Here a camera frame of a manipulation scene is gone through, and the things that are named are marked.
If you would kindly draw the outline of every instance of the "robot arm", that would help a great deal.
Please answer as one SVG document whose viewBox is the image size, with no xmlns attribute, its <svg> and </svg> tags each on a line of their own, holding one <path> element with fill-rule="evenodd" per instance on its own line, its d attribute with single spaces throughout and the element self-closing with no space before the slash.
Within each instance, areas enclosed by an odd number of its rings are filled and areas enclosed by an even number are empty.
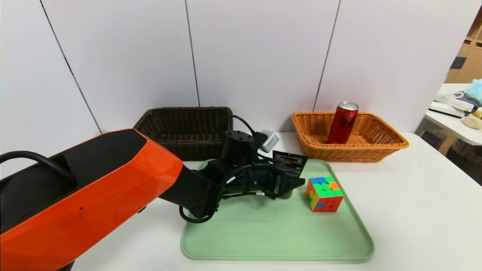
<svg viewBox="0 0 482 271">
<path fill-rule="evenodd" d="M 128 129 L 37 159 L 2 179 L 1 270 L 60 270 L 157 197 L 200 223 L 223 198 L 260 190 L 274 199 L 304 184 L 257 157 L 266 135 L 225 131 L 222 139 L 221 158 L 199 171 Z M 15 154 L 1 155 L 0 162 Z"/>
</svg>

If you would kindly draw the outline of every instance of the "white desk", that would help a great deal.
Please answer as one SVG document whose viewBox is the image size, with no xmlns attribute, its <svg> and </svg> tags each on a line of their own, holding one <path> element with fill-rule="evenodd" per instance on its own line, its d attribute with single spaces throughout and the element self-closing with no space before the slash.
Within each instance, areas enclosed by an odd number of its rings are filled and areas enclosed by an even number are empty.
<svg viewBox="0 0 482 271">
<path fill-rule="evenodd" d="M 482 187 L 418 136 L 403 135 L 410 147 L 379 163 L 330 163 L 373 238 L 369 260 L 190 260 L 180 249 L 185 221 L 177 206 L 156 199 L 80 256 L 72 270 L 480 271 Z M 275 149 L 301 153 L 295 133 L 278 136 Z"/>
<path fill-rule="evenodd" d="M 454 92 L 463 91 L 467 85 L 468 84 L 443 84 L 439 90 L 439 93 L 451 94 Z M 425 119 L 451 132 L 466 143 L 471 145 L 482 145 L 482 130 L 476 130 L 465 126 L 461 119 L 430 110 L 425 113 Z"/>
</svg>

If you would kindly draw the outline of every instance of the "red can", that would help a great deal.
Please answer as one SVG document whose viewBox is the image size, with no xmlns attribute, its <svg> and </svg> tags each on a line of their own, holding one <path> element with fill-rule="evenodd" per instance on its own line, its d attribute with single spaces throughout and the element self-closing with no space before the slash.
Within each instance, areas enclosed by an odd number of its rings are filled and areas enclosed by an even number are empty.
<svg viewBox="0 0 482 271">
<path fill-rule="evenodd" d="M 349 102 L 341 102 L 336 108 L 332 128 L 328 136 L 328 144 L 345 144 L 350 136 L 351 129 L 358 115 L 358 105 Z"/>
</svg>

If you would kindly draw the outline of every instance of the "brown wicker basket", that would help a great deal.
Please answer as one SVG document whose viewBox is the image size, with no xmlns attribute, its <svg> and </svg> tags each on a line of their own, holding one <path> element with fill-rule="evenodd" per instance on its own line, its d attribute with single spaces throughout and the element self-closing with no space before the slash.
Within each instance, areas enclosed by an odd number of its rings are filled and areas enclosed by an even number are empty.
<svg viewBox="0 0 482 271">
<path fill-rule="evenodd" d="M 346 144 L 327 144 L 334 112 L 298 112 L 291 118 L 303 153 L 336 162 L 378 162 L 408 141 L 374 114 L 358 113 Z"/>
<path fill-rule="evenodd" d="M 161 144 L 184 161 L 204 161 L 221 154 L 221 121 L 227 107 L 156 108 L 148 110 L 134 129 Z M 233 120 L 222 130 L 231 130 Z"/>
</svg>

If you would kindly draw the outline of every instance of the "rubik's cube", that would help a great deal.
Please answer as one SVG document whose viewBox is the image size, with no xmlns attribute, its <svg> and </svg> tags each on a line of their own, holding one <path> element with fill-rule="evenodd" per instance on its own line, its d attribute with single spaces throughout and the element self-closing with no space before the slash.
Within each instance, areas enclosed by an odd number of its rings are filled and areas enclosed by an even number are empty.
<svg viewBox="0 0 482 271">
<path fill-rule="evenodd" d="M 343 200 L 343 192 L 331 176 L 309 179 L 306 196 L 313 212 L 336 212 Z"/>
</svg>

